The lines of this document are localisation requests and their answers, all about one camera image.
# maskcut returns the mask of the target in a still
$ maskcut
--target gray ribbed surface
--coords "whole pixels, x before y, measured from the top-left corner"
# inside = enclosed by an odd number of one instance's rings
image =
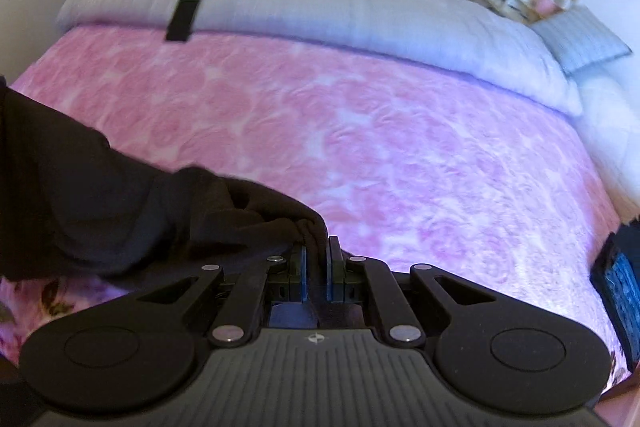
[[[586,411],[554,420],[495,417],[449,393],[415,351],[369,330],[263,330],[250,346],[216,351],[200,378],[152,412],[112,421],[48,413],[35,427],[596,427]]]

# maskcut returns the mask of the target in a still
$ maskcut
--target bed sheet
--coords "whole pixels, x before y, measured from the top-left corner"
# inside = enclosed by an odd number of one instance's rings
[[[574,319],[628,375],[589,281],[619,224],[559,113],[473,77],[317,44],[160,30],[69,32],[13,85],[166,169],[197,163],[315,208],[352,253],[430,263]],[[17,360],[34,328],[113,298],[103,283],[0,285]]]

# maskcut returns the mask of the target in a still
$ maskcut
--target white duvet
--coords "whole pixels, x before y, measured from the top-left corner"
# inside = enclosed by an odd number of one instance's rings
[[[63,30],[85,23],[164,27],[178,0],[68,0]],[[574,82],[522,24],[466,0],[202,0],[195,30],[348,46],[468,73],[577,116]]]

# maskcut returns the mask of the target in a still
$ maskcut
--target gray pillow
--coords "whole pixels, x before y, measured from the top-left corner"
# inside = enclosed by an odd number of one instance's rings
[[[556,58],[564,74],[627,57],[633,52],[585,6],[536,22],[535,31]]]

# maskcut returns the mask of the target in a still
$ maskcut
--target white circular symbol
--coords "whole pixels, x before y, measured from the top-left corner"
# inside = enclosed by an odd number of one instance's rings
[[[314,344],[316,344],[316,346],[318,344],[320,344],[322,341],[324,341],[324,335],[322,335],[321,333],[314,333],[312,335],[309,335],[306,338],[309,342],[313,342]]]

